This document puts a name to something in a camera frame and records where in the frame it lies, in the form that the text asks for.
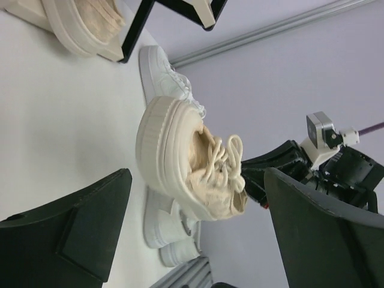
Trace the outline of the beige lace sneaker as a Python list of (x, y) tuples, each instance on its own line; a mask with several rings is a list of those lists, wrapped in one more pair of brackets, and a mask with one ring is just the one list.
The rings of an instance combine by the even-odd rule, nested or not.
[(55, 34), (71, 53), (124, 58), (119, 33), (125, 26), (119, 1), (1, 1), (1, 9)]
[(194, 220), (226, 220), (245, 211), (242, 140), (213, 136), (197, 110), (172, 97), (155, 97), (136, 137), (140, 173), (154, 191), (175, 199)]

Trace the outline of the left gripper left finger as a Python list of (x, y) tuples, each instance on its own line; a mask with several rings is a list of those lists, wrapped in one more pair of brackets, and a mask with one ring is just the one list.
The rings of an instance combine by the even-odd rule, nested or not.
[(129, 169), (1, 221), (1, 287), (102, 287), (131, 190)]

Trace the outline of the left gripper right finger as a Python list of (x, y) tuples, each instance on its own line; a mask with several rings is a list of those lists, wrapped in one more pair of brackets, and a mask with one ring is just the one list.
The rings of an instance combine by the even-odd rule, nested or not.
[(383, 215), (275, 168), (266, 170), (264, 183), (290, 287), (383, 287)]

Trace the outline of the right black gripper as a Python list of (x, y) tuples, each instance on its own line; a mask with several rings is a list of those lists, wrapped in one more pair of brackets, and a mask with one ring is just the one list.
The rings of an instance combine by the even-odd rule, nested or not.
[(374, 189), (383, 179), (383, 166), (352, 147), (342, 147), (318, 170), (309, 174), (308, 157), (294, 140), (287, 140), (264, 155), (243, 161), (245, 190), (264, 209), (269, 208), (262, 177), (267, 168), (276, 168), (293, 179), (301, 180), (301, 183), (352, 206), (378, 212)]

